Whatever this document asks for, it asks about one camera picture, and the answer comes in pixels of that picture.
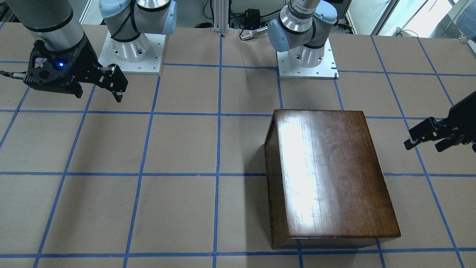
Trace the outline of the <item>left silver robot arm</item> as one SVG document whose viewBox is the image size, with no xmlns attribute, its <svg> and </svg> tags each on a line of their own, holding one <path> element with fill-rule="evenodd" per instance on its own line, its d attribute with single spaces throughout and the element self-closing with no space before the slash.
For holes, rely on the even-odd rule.
<svg viewBox="0 0 476 268">
<path fill-rule="evenodd" d="M 268 37 L 276 51 L 284 52 L 304 46 L 311 50 L 324 47 L 337 11 L 321 0 L 291 0 L 272 20 Z M 409 130 L 409 139 L 403 144 L 407 150 L 418 144 L 436 141 L 437 151 L 460 144 L 475 145 L 475 93 L 453 105 L 443 120 L 429 117 Z"/>
</svg>

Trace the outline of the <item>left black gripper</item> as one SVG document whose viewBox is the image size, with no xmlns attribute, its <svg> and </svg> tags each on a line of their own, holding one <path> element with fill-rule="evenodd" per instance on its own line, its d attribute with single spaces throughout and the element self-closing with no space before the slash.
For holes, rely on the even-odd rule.
<svg viewBox="0 0 476 268">
<path fill-rule="evenodd" d="M 403 144 L 411 150 L 418 144 L 438 141 L 438 152 L 460 144 L 475 143 L 476 133 L 476 92 L 469 94 L 450 108 L 445 120 L 429 117 L 409 130 L 409 139 Z"/>
</svg>

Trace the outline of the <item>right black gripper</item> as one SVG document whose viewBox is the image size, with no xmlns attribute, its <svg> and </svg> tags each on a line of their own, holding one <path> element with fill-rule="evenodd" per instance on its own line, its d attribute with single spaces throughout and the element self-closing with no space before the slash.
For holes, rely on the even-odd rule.
<svg viewBox="0 0 476 268">
<path fill-rule="evenodd" d="M 80 83 L 93 83 L 110 91 L 116 102 L 122 101 L 129 81 L 117 64 L 101 67 L 86 34 L 78 44 L 63 51 L 48 50 L 45 41 L 38 37 L 34 42 L 23 78 L 27 86 L 80 99 L 83 94 Z"/>
</svg>

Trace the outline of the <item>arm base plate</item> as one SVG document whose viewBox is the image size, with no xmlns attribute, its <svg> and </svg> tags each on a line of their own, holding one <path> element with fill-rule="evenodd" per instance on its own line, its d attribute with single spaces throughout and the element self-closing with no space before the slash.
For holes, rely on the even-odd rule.
<svg viewBox="0 0 476 268">
<path fill-rule="evenodd" d="M 131 42 L 118 42 L 108 32 L 98 57 L 102 66 L 117 64 L 124 74 L 159 75 L 167 35 L 141 34 Z"/>
<path fill-rule="evenodd" d="M 276 58 L 280 78 L 337 79 L 340 76 L 329 39 L 318 49 L 301 46 L 277 51 Z"/>
</svg>

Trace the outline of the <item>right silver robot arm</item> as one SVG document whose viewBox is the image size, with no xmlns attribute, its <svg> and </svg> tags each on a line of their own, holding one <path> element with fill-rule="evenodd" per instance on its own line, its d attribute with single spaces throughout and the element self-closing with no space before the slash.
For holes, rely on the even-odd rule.
<svg viewBox="0 0 476 268">
<path fill-rule="evenodd" d="M 81 83 L 110 91 L 121 102 L 128 80 L 120 66 L 99 63 L 73 7 L 67 0 L 9 0 L 9 7 L 34 36 L 27 71 L 3 75 L 34 90 L 82 96 Z M 146 34 L 170 35 L 177 21 L 173 0 L 101 0 L 99 9 L 120 60 L 149 52 Z"/>
</svg>

